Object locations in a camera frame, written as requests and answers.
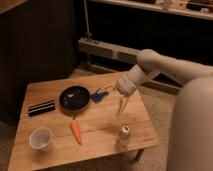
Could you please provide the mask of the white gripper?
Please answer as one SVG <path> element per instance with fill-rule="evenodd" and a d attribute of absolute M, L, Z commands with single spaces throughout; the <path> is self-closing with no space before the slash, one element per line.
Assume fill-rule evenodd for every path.
<path fill-rule="evenodd" d="M 100 87 L 95 91 L 95 94 L 103 94 L 109 92 L 111 90 L 118 90 L 118 92 L 124 96 L 122 96 L 119 100 L 119 106 L 117 110 L 117 114 L 120 115 L 126 105 L 128 104 L 129 98 L 127 96 L 131 96 L 137 87 L 142 84 L 147 75 L 141 69 L 139 65 L 134 65 L 128 72 L 126 72 L 121 78 L 116 81 L 115 85 L 107 85 L 105 87 Z"/>

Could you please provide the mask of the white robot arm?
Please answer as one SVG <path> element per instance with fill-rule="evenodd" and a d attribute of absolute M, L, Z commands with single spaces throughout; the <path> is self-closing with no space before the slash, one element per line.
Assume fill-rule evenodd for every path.
<path fill-rule="evenodd" d="M 213 66 L 144 49 L 114 87 L 129 97 L 159 74 L 182 85 L 173 108 L 166 171 L 213 171 Z"/>

